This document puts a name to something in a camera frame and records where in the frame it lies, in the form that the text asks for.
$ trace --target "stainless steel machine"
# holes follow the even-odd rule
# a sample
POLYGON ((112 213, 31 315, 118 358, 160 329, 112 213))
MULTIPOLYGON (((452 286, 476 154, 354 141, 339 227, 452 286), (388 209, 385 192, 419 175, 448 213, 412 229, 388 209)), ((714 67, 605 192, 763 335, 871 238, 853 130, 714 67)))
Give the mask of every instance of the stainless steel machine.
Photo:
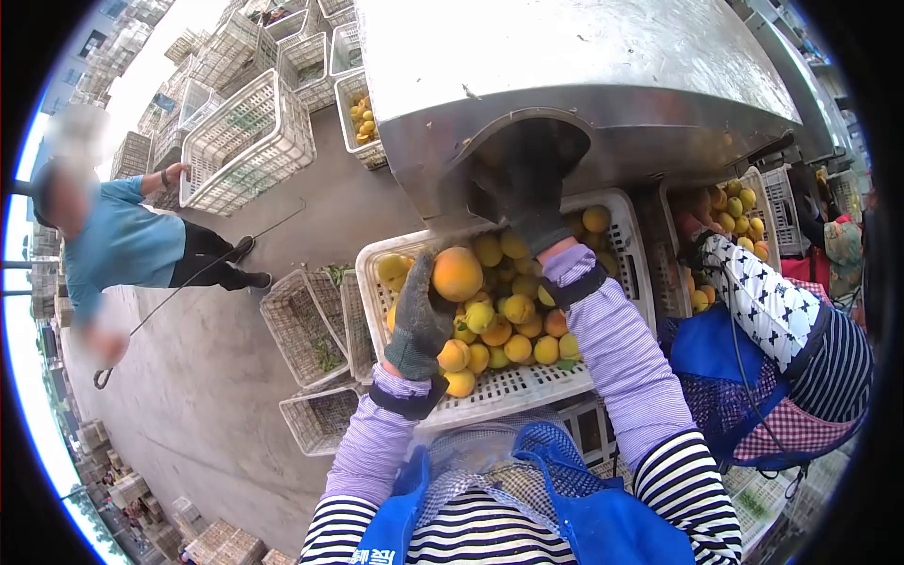
POLYGON ((355 5, 390 168, 431 227, 492 215, 460 165, 515 120, 556 118, 590 138, 565 193, 727 178, 800 127, 772 62, 722 0, 355 5))

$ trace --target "window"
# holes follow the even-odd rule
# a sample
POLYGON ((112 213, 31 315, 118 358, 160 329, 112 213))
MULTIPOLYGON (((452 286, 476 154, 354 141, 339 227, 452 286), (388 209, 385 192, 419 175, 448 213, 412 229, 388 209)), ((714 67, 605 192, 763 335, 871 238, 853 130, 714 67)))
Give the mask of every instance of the window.
POLYGON ((76 71, 75 69, 69 69, 64 75, 62 75, 62 81, 66 84, 71 84, 72 86, 78 84, 80 78, 81 72, 76 71))
POLYGON ((115 20, 126 9, 128 2, 123 0, 104 0, 100 12, 111 20, 115 20))
POLYGON ((56 100, 53 101, 53 106, 51 106, 50 114, 53 115, 53 114, 59 112, 60 110, 62 110, 63 108, 66 108, 67 106, 69 106, 69 101, 64 100, 58 96, 56 98, 56 100))
POLYGON ((85 42, 85 46, 81 48, 79 56, 82 58, 87 57, 89 53, 103 45, 106 40, 106 35, 98 30, 92 30, 91 35, 88 36, 88 40, 85 42))

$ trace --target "metal hook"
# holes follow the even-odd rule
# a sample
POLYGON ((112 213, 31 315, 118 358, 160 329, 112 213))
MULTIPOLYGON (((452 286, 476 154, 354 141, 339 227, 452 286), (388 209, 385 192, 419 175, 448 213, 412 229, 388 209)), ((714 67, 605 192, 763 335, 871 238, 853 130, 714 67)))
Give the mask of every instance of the metal hook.
POLYGON ((113 372, 113 367, 110 367, 109 369, 107 369, 107 378, 104 379, 103 383, 100 382, 100 375, 103 373, 103 371, 95 372, 94 373, 94 388, 96 388, 99 391, 104 390, 104 388, 107 386, 107 383, 110 380, 110 374, 112 372, 113 372))

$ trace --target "striped shirt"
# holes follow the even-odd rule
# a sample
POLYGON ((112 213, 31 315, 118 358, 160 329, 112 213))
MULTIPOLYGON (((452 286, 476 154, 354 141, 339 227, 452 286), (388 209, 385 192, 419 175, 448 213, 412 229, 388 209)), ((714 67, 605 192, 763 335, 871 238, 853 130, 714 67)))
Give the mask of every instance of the striped shirt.
MULTIPOLYGON (((739 563, 740 527, 699 431, 662 442, 641 461, 634 492, 686 532, 697 563, 739 563)), ((316 507, 302 565, 348 563, 377 505, 334 495, 316 507)), ((472 489, 411 536, 408 563, 574 563, 569 543, 518 510, 472 489)))
POLYGON ((830 309, 820 347, 788 398, 819 419, 850 422, 870 400, 873 356, 866 334, 848 315, 830 309))

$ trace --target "hand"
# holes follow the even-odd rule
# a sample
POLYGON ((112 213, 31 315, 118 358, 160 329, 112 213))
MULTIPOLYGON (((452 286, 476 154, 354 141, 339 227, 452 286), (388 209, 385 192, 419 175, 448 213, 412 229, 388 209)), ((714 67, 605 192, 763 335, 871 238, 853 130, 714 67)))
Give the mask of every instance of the hand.
POLYGON ((562 178, 589 149, 586 136, 572 129, 546 118, 522 120, 474 154, 472 180, 496 197, 534 257, 572 235, 559 212, 562 178))
POLYGON ((88 347, 97 356, 100 369, 109 369, 122 361, 128 351, 128 334, 93 329, 87 335, 88 347))
POLYGON ((173 163, 166 167, 166 181, 170 184, 175 184, 179 182, 179 174, 185 171, 185 177, 191 181, 192 180, 192 166, 186 165, 185 163, 173 163))
POLYGON ((456 305, 430 292, 437 253, 421 253, 411 266, 396 305, 392 341, 383 350, 386 360, 409 381, 426 381, 437 374, 437 355, 452 335, 456 305))
POLYGON ((679 241, 682 243, 694 243, 706 230, 715 231, 716 233, 731 239, 730 234, 717 222, 711 221, 709 225, 706 225, 690 212, 677 212, 673 219, 675 231, 677 232, 679 241))

